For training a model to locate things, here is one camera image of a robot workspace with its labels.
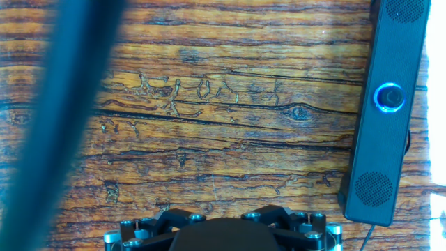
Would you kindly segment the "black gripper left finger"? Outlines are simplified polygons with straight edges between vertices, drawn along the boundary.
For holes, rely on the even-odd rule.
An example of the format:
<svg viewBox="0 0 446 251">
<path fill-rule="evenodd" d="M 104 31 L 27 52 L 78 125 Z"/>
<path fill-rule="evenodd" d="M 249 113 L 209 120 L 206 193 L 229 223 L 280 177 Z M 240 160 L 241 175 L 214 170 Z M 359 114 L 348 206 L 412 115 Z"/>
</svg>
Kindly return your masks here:
<svg viewBox="0 0 446 251">
<path fill-rule="evenodd" d="M 174 229 L 203 222 L 206 216 L 181 209 L 163 211 L 151 218 L 122 220 L 119 228 L 104 234 L 105 251 L 168 250 Z"/>
</svg>

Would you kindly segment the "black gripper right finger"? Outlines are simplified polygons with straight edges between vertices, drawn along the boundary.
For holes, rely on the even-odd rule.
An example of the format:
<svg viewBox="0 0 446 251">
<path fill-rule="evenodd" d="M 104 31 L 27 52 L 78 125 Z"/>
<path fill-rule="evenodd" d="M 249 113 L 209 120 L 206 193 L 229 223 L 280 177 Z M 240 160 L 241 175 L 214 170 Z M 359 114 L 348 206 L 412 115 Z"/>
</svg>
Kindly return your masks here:
<svg viewBox="0 0 446 251">
<path fill-rule="evenodd" d="M 268 205 L 243 213 L 240 218 L 267 227 L 280 250 L 343 250 L 342 226 L 329 222 L 320 212 Z"/>
</svg>

